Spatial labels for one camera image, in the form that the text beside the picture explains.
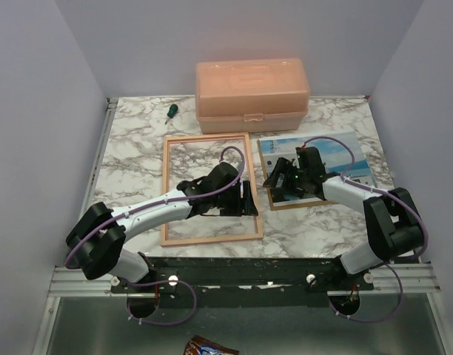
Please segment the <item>brown fibreboard backing board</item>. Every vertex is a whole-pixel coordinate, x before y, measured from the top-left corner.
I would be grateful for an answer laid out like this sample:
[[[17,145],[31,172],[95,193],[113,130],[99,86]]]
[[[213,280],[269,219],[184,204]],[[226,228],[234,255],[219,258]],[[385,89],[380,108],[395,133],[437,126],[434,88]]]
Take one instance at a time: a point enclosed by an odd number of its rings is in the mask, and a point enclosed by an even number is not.
[[[258,139],[257,141],[257,146],[258,146],[258,154],[260,157],[261,161],[261,170],[263,174],[263,178],[266,179],[268,177],[268,164],[266,162],[266,158],[264,157],[263,149],[261,148],[261,144],[263,141],[261,139]],[[270,190],[267,189],[266,191],[268,201],[269,201],[269,207],[272,211],[281,211],[281,210],[287,210],[287,209],[299,209],[299,208],[309,208],[309,207],[315,207],[315,206],[330,206],[330,205],[335,205],[336,202],[334,201],[323,201],[315,197],[311,198],[303,198],[303,199],[298,199],[298,198],[293,198],[291,200],[285,200],[285,201],[280,201],[280,202],[275,202],[273,199],[273,195]]]

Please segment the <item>building photo print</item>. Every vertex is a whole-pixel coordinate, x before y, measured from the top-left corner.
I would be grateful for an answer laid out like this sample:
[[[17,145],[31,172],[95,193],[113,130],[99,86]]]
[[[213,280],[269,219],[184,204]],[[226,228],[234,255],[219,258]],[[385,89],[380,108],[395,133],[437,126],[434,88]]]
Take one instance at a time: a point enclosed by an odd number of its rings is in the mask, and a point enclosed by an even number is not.
[[[358,183],[366,184],[369,186],[375,185],[375,177],[372,170],[365,158],[365,155],[358,142],[357,135],[352,131],[339,131],[339,132],[319,132],[318,136],[328,136],[338,139],[349,147],[354,156],[355,164],[346,175]],[[295,149],[302,146],[303,143],[314,135],[293,135],[286,137],[265,137],[261,138],[263,143],[264,157],[269,165],[267,168],[268,176],[275,167],[276,161],[279,157],[292,160],[296,159]],[[316,147],[320,154],[321,160],[324,164],[326,172],[341,173],[350,163],[350,154],[339,143],[327,139],[314,140],[308,144],[309,146]]]

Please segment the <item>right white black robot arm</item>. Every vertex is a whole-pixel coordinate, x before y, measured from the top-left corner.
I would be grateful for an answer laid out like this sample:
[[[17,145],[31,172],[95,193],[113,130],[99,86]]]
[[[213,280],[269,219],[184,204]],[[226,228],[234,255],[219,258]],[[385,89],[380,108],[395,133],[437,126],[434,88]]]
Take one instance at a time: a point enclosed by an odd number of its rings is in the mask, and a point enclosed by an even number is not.
[[[375,189],[337,172],[326,172],[317,148],[298,147],[297,160],[279,157],[263,187],[276,197],[307,195],[342,204],[365,217],[367,241],[337,257],[330,271],[334,287],[345,290],[357,274],[427,247],[428,234],[409,191]]]

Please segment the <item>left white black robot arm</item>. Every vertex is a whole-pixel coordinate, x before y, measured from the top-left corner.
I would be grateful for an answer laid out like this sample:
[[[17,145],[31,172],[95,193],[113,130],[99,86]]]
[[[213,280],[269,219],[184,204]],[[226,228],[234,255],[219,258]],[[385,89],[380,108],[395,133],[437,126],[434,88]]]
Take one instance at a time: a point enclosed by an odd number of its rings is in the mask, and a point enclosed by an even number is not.
[[[187,220],[218,209],[221,216],[256,216],[249,181],[241,180],[244,165],[221,162],[206,176],[183,180],[166,194],[117,209],[96,203],[84,213],[66,239],[67,268],[80,268],[88,280],[110,274],[138,292],[154,281],[146,257],[124,249],[132,238],[173,221]]]

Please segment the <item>orange translucent plastic toolbox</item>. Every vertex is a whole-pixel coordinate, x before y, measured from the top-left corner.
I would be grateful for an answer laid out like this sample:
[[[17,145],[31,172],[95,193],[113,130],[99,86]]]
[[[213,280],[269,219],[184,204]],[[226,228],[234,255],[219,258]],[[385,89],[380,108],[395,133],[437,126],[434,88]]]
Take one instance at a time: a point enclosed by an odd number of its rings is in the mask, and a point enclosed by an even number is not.
[[[204,134],[296,130],[310,94],[299,58],[196,66],[195,116]]]

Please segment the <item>brown snack wrapper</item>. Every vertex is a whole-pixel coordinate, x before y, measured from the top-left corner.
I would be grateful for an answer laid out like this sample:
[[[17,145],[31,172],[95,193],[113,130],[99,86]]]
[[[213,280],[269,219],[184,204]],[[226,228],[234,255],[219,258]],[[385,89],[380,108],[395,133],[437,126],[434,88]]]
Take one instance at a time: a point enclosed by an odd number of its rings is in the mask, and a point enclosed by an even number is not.
[[[239,351],[195,335],[184,348],[184,355],[239,355]]]

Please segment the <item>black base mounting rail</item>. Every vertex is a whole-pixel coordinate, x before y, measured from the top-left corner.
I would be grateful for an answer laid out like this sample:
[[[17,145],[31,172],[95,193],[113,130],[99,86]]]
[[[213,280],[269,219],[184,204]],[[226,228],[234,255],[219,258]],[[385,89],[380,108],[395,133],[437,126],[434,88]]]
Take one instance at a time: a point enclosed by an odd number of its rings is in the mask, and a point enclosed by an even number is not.
[[[368,269],[348,275],[336,258],[142,257],[139,281],[107,268],[81,268],[88,280],[116,276],[113,294],[148,314],[155,308],[252,308],[328,305],[330,292],[370,291]]]

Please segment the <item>green handled screwdriver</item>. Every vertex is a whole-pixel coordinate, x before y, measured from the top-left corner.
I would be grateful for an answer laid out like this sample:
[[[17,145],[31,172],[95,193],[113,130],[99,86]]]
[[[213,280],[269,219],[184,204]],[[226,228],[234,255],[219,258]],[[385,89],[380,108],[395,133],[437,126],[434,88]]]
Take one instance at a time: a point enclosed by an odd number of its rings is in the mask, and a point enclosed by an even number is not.
[[[165,121],[165,124],[168,124],[178,113],[178,105],[177,104],[172,104],[169,107],[169,110],[167,112],[167,119]]]

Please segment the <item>aluminium extrusion rail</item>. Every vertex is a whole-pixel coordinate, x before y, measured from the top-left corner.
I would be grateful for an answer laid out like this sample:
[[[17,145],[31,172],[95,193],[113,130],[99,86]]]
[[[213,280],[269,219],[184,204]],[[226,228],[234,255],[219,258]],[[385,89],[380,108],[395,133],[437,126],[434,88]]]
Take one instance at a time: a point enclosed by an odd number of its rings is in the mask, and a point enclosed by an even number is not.
[[[48,292],[43,320],[38,331],[35,354],[132,354],[147,342],[159,353],[163,345],[198,331],[212,337],[239,333],[242,342],[255,347],[284,339],[291,345],[306,343],[307,353],[333,352],[332,341],[313,345],[300,326],[319,329],[323,317],[345,337],[344,350],[358,353],[365,342],[376,354],[429,354],[445,351],[440,335],[437,299],[440,286],[430,263],[401,263],[377,268],[363,279],[360,297],[365,317],[383,310],[386,303],[401,300],[400,312],[388,322],[375,323],[353,331],[328,308],[329,294],[300,283],[288,285],[197,285],[178,300],[173,287],[166,289],[168,311],[185,311],[193,302],[198,312],[189,322],[176,327],[158,327],[144,339],[138,321],[124,310],[128,301],[152,302],[151,293],[135,293],[128,286],[114,286],[109,276],[86,280],[80,271],[56,268]]]

